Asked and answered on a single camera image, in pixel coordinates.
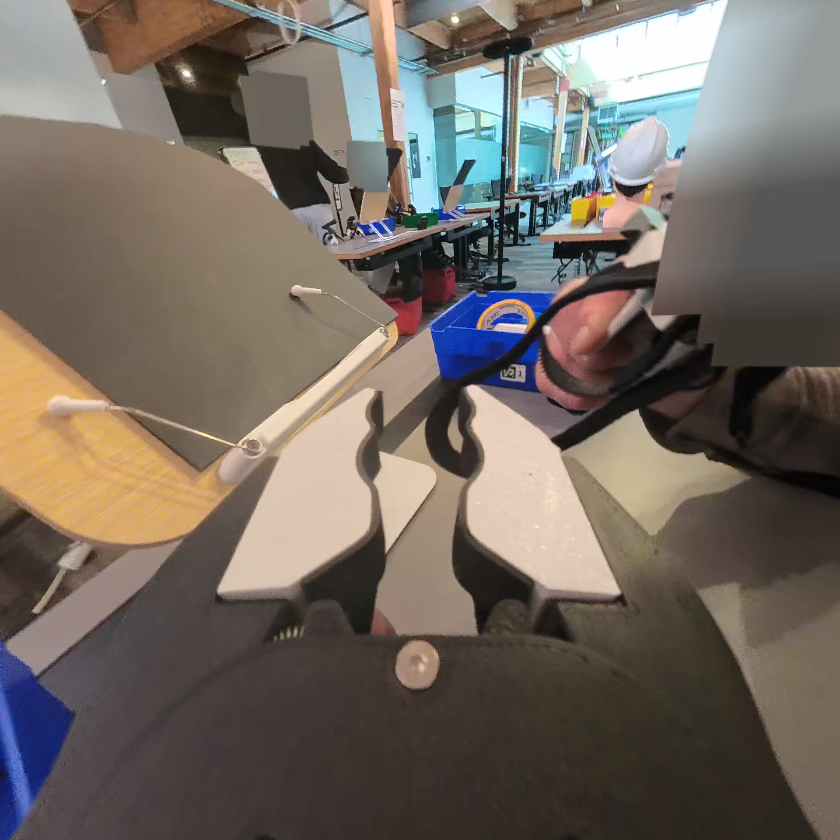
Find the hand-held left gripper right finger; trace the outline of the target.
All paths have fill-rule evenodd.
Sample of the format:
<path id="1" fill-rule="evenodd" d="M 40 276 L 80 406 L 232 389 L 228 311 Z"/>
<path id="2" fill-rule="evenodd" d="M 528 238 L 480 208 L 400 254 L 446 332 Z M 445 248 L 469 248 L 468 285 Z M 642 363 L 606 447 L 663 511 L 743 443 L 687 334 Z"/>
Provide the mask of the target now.
<path id="1" fill-rule="evenodd" d="M 561 605 L 623 606 L 623 591 L 560 450 L 477 385 L 458 399 L 465 484 L 452 543 L 455 578 L 479 634 L 511 608 L 552 631 Z"/>

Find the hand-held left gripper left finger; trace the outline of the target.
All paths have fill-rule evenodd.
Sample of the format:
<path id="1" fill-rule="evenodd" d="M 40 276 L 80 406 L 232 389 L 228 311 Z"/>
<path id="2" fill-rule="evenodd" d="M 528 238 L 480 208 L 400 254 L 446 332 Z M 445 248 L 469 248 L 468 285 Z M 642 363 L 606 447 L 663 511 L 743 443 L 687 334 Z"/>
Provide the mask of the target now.
<path id="1" fill-rule="evenodd" d="M 382 430 L 382 394 L 367 388 L 282 450 L 217 586 L 221 600 L 333 601 L 357 634 L 370 632 L 385 570 Z"/>

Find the blue plastic bin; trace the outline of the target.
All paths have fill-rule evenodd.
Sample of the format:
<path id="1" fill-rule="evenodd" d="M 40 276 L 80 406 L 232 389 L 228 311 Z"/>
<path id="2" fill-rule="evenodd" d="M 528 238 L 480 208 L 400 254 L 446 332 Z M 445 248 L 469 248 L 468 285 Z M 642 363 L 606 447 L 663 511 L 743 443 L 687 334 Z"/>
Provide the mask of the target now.
<path id="1" fill-rule="evenodd" d="M 49 777 L 73 713 L 1 646 L 1 838 L 15 835 Z"/>
<path id="2" fill-rule="evenodd" d="M 524 334 L 476 329 L 479 315 L 489 305 L 507 298 L 526 302 L 536 318 L 554 299 L 551 291 L 470 292 L 433 320 L 432 333 L 437 365 L 443 380 L 454 381 L 508 353 Z"/>

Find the person's right forearm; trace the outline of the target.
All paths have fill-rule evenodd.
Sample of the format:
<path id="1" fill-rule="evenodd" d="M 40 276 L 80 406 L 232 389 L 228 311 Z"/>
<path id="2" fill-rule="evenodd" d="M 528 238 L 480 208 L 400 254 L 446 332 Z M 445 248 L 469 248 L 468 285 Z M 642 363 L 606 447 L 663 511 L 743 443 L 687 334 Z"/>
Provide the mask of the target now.
<path id="1" fill-rule="evenodd" d="M 731 367 L 639 415 L 671 452 L 839 496 L 837 367 Z"/>

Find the person's right hand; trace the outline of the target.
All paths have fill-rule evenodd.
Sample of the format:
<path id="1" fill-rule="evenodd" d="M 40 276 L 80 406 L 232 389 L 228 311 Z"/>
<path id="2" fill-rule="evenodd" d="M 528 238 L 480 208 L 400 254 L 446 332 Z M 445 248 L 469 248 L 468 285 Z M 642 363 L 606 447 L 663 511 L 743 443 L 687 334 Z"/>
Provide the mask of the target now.
<path id="1" fill-rule="evenodd" d="M 630 291 L 608 291 L 561 309 L 543 330 L 549 357 L 577 380 L 600 389 L 611 386 L 656 336 L 655 328 L 643 319 L 608 336 L 631 296 Z"/>

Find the yellow plastic bin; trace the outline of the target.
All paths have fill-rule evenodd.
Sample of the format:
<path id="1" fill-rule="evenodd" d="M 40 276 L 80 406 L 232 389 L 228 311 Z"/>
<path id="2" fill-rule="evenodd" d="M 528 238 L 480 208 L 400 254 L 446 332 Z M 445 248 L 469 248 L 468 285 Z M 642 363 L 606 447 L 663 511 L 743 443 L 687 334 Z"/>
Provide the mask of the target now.
<path id="1" fill-rule="evenodd" d="M 594 192 L 576 197 L 571 203 L 571 224 L 582 227 L 590 222 L 597 222 L 604 227 L 617 228 L 646 202 L 648 193 L 649 190 L 643 190 L 639 194 L 625 196 L 616 191 Z"/>

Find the white hard hat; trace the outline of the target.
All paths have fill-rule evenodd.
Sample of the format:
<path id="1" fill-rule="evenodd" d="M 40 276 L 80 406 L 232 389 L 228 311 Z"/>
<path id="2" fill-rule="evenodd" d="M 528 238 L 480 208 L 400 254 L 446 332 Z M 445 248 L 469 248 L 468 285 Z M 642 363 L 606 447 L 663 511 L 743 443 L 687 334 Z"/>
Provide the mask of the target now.
<path id="1" fill-rule="evenodd" d="M 612 182 L 622 187 L 647 186 L 668 160 L 669 132 L 656 117 L 632 124 L 609 158 Z"/>

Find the black light stand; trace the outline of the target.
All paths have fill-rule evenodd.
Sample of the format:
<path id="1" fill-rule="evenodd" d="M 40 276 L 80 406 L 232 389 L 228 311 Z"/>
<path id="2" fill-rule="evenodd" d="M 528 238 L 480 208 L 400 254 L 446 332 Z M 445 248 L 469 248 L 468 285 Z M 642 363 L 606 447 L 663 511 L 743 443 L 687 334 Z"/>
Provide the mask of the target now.
<path id="1" fill-rule="evenodd" d="M 494 280 L 482 282 L 483 291 L 510 291 L 517 285 L 513 276 L 505 275 L 503 272 L 504 248 L 505 248 L 505 216 L 507 212 L 508 192 L 508 134 L 510 127 L 510 105 L 511 105 L 511 59 L 520 56 L 530 50 L 532 39 L 528 36 L 508 36 L 488 45 L 483 50 L 483 57 L 489 60 L 502 60 L 502 115 L 501 115 L 501 141 L 500 141 L 500 183 L 498 195 L 497 221 L 499 225 L 496 260 L 497 274 Z"/>

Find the yellow tape roll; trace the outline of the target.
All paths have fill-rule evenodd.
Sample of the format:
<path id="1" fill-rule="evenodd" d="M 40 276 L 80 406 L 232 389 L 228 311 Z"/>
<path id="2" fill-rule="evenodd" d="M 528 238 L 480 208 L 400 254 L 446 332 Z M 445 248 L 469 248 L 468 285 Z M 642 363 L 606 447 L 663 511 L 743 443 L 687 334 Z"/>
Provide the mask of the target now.
<path id="1" fill-rule="evenodd" d="M 532 308 L 524 301 L 507 298 L 489 305 L 478 317 L 476 329 L 496 333 L 524 334 L 536 322 Z"/>

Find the red box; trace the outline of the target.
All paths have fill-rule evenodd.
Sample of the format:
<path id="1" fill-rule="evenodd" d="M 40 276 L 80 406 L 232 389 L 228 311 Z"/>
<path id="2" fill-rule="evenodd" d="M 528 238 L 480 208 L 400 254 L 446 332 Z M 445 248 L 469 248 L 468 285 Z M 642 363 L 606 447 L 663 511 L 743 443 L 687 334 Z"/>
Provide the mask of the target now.
<path id="1" fill-rule="evenodd" d="M 395 325 L 399 336 L 414 336 L 421 325 L 424 316 L 424 302 L 422 297 L 405 301 L 400 296 L 384 296 L 382 300 L 395 313 Z"/>
<path id="2" fill-rule="evenodd" d="M 456 298 L 456 272 L 452 266 L 423 269 L 422 301 L 424 308 L 439 308 Z"/>

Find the long wooden desk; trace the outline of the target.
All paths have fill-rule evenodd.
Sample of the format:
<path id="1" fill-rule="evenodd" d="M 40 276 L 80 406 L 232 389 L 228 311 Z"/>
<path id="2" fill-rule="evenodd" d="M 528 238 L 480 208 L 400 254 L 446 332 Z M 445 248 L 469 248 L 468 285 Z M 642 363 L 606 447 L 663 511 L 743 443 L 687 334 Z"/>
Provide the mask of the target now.
<path id="1" fill-rule="evenodd" d="M 397 226 L 388 236 L 356 237 L 328 245 L 327 250 L 346 266 L 374 270 L 417 256 L 436 242 L 452 245 L 474 233 L 483 234 L 490 217 L 491 212 L 467 213 L 465 217 L 426 229 Z"/>

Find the black-faced wooden board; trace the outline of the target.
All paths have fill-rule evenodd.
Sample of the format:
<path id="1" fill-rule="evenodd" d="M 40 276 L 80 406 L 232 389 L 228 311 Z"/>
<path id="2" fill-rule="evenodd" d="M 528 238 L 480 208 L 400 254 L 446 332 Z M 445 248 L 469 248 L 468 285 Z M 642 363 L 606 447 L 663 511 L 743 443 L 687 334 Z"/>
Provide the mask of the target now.
<path id="1" fill-rule="evenodd" d="M 182 538 L 396 342 L 395 314 L 267 190 L 154 137 L 2 117 L 2 492 L 94 547 Z M 329 291 L 390 329 L 327 297 Z M 120 413 L 108 400 L 235 442 Z"/>

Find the printed whiteboard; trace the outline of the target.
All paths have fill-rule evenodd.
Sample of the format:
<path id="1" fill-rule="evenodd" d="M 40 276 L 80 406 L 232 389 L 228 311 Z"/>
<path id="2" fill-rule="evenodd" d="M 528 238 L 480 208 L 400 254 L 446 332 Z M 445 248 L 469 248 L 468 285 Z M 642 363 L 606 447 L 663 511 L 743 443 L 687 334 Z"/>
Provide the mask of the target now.
<path id="1" fill-rule="evenodd" d="M 233 169 L 261 184 L 270 195 L 278 198 L 277 190 L 256 148 L 252 146 L 225 146 L 219 149 L 219 153 L 222 159 Z"/>

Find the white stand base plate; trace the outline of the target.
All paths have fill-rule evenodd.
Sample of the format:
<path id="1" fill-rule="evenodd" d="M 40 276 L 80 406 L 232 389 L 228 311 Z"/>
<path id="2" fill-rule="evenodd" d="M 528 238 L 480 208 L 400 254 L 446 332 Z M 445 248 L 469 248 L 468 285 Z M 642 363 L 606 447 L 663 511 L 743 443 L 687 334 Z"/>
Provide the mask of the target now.
<path id="1" fill-rule="evenodd" d="M 433 467 L 407 458 L 380 453 L 374 478 L 383 526 L 385 552 L 389 553 L 437 484 Z"/>

